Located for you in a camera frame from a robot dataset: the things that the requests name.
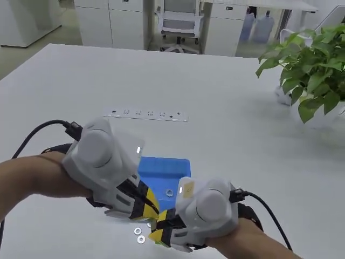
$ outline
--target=white pot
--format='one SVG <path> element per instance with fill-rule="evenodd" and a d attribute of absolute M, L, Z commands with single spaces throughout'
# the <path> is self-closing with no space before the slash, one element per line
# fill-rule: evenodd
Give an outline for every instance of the white pot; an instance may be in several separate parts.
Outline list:
<path fill-rule="evenodd" d="M 284 94 L 282 87 L 278 85 L 274 90 L 275 96 L 277 96 L 277 102 L 291 106 L 291 92 Z"/>
<path fill-rule="evenodd" d="M 305 124 L 301 120 L 300 114 L 298 112 L 298 106 L 300 105 L 300 99 L 295 102 L 291 108 L 290 108 L 290 114 L 293 120 L 298 125 L 305 125 L 309 128 L 327 128 L 332 125 L 334 120 L 343 113 L 345 103 L 340 102 L 338 105 L 331 110 L 329 113 L 325 115 L 323 111 L 323 105 L 318 108 L 314 114 L 314 117 L 312 117 L 309 121 L 307 121 Z"/>

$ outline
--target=forearm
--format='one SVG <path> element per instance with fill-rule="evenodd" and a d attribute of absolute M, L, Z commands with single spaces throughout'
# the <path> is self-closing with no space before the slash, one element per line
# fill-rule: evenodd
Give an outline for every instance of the forearm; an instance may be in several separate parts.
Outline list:
<path fill-rule="evenodd" d="M 50 152 L 0 163 L 0 220 L 31 194 L 50 197 L 91 197 L 63 169 L 64 155 Z"/>
<path fill-rule="evenodd" d="M 300 259 L 276 240 L 267 235 L 243 236 L 243 240 L 232 240 L 217 247 L 225 257 L 231 259 Z"/>
<path fill-rule="evenodd" d="M 33 192 L 32 165 L 29 158 L 0 163 L 0 220 Z"/>

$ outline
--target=white desk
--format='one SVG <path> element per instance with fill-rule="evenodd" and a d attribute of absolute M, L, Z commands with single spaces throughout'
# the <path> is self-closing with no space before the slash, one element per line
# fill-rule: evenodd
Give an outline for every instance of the white desk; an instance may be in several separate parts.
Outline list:
<path fill-rule="evenodd" d="M 307 12 L 302 0 L 204 0 L 204 54 L 234 56 L 248 6 Z M 84 45 L 147 50 L 154 34 L 154 0 L 75 0 Z"/>
<path fill-rule="evenodd" d="M 188 158 L 197 178 L 220 177 L 260 195 L 304 258 L 342 258 L 345 225 L 344 148 L 299 132 L 288 107 L 276 103 L 280 70 L 256 79 L 257 60 L 206 55 L 48 45 L 0 81 L 0 161 L 10 158 L 38 124 L 84 124 L 107 107 L 181 110 L 189 122 L 111 119 L 142 135 L 145 156 Z M 23 155 L 71 141 L 52 126 Z M 282 242 L 273 221 L 248 199 L 265 232 Z M 136 242 L 130 225 L 105 217 L 82 198 L 32 196 L 6 218 L 6 259 L 222 258 Z M 148 228 L 142 225 L 144 234 Z"/>

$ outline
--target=yellow and black striped tape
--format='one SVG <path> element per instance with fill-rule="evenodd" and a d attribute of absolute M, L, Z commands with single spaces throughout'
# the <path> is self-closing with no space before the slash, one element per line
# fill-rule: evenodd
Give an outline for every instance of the yellow and black striped tape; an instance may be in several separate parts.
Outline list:
<path fill-rule="evenodd" d="M 171 220 L 175 217 L 175 208 L 168 209 L 159 214 L 157 223 L 164 220 Z M 173 228 L 164 228 L 153 231 L 149 238 L 156 242 L 156 244 L 161 244 L 165 247 L 171 247 L 170 240 L 173 233 Z"/>
<path fill-rule="evenodd" d="M 159 211 L 159 204 L 154 193 L 144 182 L 139 182 L 137 191 L 152 202 Z M 147 205 L 141 198 L 136 197 L 134 200 L 133 210 L 129 218 L 131 220 L 157 219 L 158 213 L 151 206 Z"/>

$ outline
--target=black cable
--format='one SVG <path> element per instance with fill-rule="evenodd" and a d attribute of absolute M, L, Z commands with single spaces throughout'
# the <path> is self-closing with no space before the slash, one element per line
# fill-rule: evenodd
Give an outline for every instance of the black cable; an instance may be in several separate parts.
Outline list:
<path fill-rule="evenodd" d="M 45 123 L 42 123 L 41 125 L 39 125 L 38 127 L 36 127 L 23 141 L 23 143 L 21 144 L 21 146 L 19 147 L 19 149 L 17 150 L 17 152 L 13 155 L 12 159 L 15 159 L 19 156 L 19 154 L 22 152 L 22 150 L 24 149 L 24 147 L 27 145 L 27 143 L 30 141 L 30 139 L 40 130 L 42 130 L 43 128 L 53 125 L 53 124 L 61 124 L 66 128 L 66 132 L 67 134 L 71 135 L 74 134 L 73 138 L 78 138 L 78 134 L 80 133 L 79 130 L 81 130 L 80 128 L 78 128 L 79 125 L 76 125 L 74 122 L 73 123 L 69 123 L 67 121 L 64 120 L 50 120 L 47 121 Z M 0 225 L 0 249 L 1 249 L 1 244 L 2 244 L 2 239 L 4 236 L 4 228 L 5 228 L 5 219 L 1 222 Z"/>
<path fill-rule="evenodd" d="M 244 196 L 250 196 L 250 197 L 255 198 L 256 200 L 258 200 L 258 201 L 266 208 L 266 210 L 268 211 L 269 215 L 270 215 L 271 218 L 273 219 L 275 225 L 277 226 L 277 228 L 278 228 L 278 230 L 279 230 L 279 232 L 280 232 L 282 238 L 284 239 L 287 248 L 288 248 L 289 250 L 293 251 L 293 250 L 292 250 L 292 247 L 291 247 L 291 245 L 290 245 L 290 242 L 289 242 L 289 240 L 287 239 L 287 237 L 286 237 L 286 235 L 285 235 L 285 233 L 284 233 L 284 231 L 283 231 L 281 225 L 279 224 L 279 222 L 278 222 L 276 216 L 274 215 L 274 213 L 273 213 L 273 211 L 270 209 L 270 207 L 267 205 L 267 203 L 266 203 L 263 199 L 261 199 L 259 196 L 257 196 L 256 194 L 254 194 L 254 193 L 244 191 L 243 194 L 244 194 Z"/>

